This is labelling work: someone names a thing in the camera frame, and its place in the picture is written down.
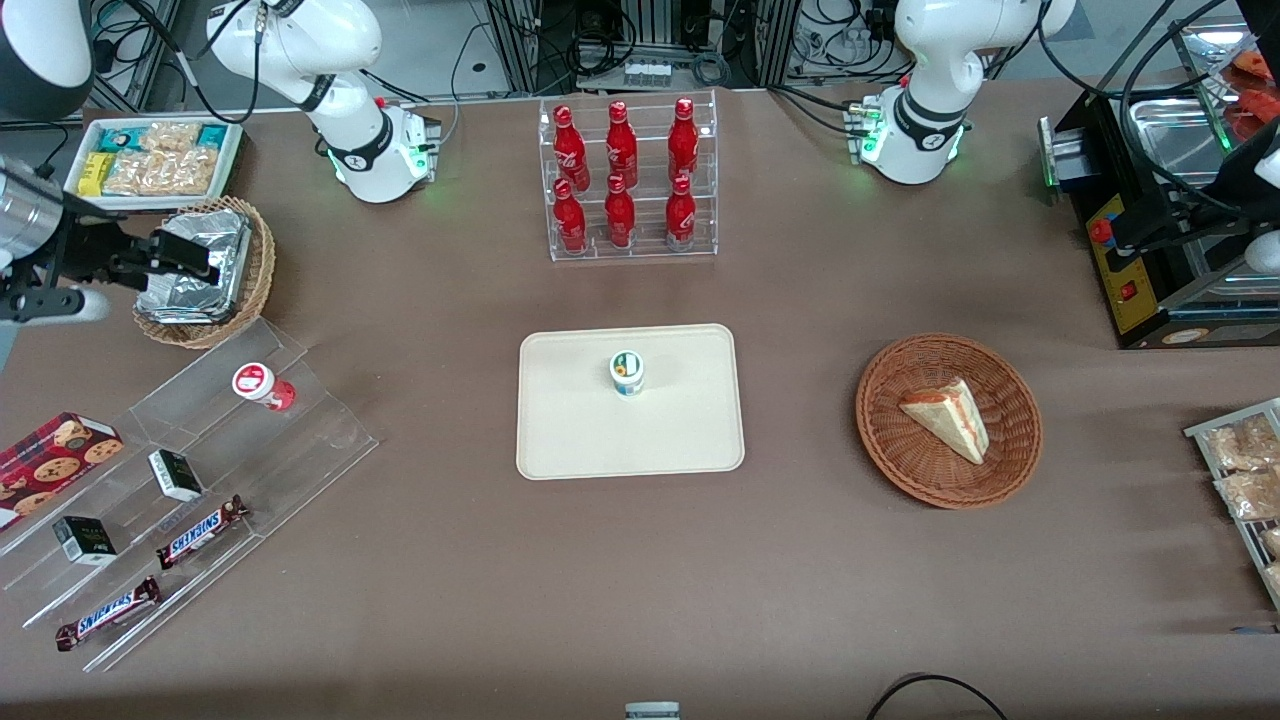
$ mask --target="brown wicker basket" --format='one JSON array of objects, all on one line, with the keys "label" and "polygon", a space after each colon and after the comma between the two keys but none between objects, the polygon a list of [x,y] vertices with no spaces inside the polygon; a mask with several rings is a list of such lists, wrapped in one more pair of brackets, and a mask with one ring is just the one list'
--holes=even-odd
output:
[{"label": "brown wicker basket", "polygon": [[[991,447],[974,465],[909,418],[902,396],[964,378],[987,427]],[[1018,372],[998,355],[960,336],[931,333],[900,340],[867,366],[858,383],[858,433],[876,465],[908,495],[955,510],[1004,502],[1039,462],[1039,407]]]},{"label": "brown wicker basket", "polygon": [[207,350],[262,314],[266,296],[271,292],[271,273],[275,272],[275,240],[271,228],[266,227],[262,215],[252,205],[238,197],[219,197],[179,210],[180,213],[212,213],[215,210],[236,210],[253,223],[250,238],[248,258],[244,260],[244,279],[241,281],[238,309],[236,315],[221,325],[161,325],[152,323],[137,310],[133,322],[151,340],[168,345],[179,345],[189,350]]}]

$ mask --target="small black box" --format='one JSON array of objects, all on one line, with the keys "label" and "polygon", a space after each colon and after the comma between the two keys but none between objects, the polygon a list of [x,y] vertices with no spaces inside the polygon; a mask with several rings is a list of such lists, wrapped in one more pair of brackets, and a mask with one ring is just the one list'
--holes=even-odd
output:
[{"label": "small black box", "polygon": [[101,520],[65,515],[54,523],[54,534],[72,562],[106,565],[115,560],[115,547]]},{"label": "small black box", "polygon": [[151,462],[151,473],[160,483],[160,492],[180,501],[191,502],[200,500],[200,480],[191,471],[191,464],[177,452],[157,450],[147,456]]}]

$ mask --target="coca-cola bottle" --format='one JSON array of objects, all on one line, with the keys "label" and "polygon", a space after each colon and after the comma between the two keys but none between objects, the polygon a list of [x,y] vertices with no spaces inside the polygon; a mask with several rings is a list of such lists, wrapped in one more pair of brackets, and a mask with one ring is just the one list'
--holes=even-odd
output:
[{"label": "coca-cola bottle", "polygon": [[627,120],[627,104],[609,102],[609,135],[604,138],[609,152],[609,173],[618,173],[627,187],[640,182],[640,158],[636,152],[636,131]]},{"label": "coca-cola bottle", "polygon": [[586,169],[586,143],[582,133],[573,127],[573,111],[567,105],[552,110],[556,118],[556,164],[561,176],[573,183],[573,190],[584,192],[591,187],[591,172]]},{"label": "coca-cola bottle", "polygon": [[681,173],[694,177],[698,169],[698,127],[694,126],[694,101],[689,97],[676,100],[676,122],[667,136],[667,151],[671,154],[668,173],[672,182]]},{"label": "coca-cola bottle", "polygon": [[694,211],[698,204],[689,196],[689,176],[676,176],[671,190],[667,199],[667,247],[684,252],[694,246]]},{"label": "coca-cola bottle", "polygon": [[609,176],[609,196],[604,199],[604,214],[609,218],[609,242],[620,250],[631,247],[636,234],[636,204],[627,192],[621,173]]},{"label": "coca-cola bottle", "polygon": [[573,186],[567,179],[556,178],[553,188],[556,205],[552,206],[552,213],[556,215],[561,243],[564,246],[564,252],[581,255],[586,252],[586,214],[582,213],[577,197],[573,197]]}]

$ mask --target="table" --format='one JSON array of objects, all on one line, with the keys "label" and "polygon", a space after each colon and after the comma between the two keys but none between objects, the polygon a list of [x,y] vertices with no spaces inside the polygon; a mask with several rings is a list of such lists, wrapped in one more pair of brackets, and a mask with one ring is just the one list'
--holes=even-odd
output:
[{"label": "table", "polygon": [[[1010,716],[1274,717],[1280,643],[1225,630],[1275,615],[1180,429],[1275,396],[1275,354],[1114,350],[1038,179],[1036,119],[1074,97],[992,83],[943,177],[897,187],[721,92],[721,255],[613,268],[547,258],[536,102],[466,106],[440,181],[387,206],[334,182],[306,118],[256,117],[237,182],[279,247],[266,316],[384,443],[110,673],[52,673],[52,639],[5,621],[6,720],[859,717],[913,671]],[[109,419],[195,357],[111,295],[104,323],[19,334],[0,441]],[[736,336],[739,470],[518,475],[527,334],[708,322]],[[927,331],[996,348],[1041,404],[1039,470],[998,507],[922,506],[856,439],[861,368]],[[904,694],[882,717],[977,702]]]}]

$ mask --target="sandwich slice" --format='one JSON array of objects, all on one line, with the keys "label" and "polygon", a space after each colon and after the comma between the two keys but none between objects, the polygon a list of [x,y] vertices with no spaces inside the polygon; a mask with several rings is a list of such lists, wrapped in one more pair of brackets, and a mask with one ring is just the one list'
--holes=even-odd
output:
[{"label": "sandwich slice", "polygon": [[991,441],[973,392],[961,378],[945,387],[913,392],[902,398],[899,407],[961,457],[982,465],[982,456]]}]

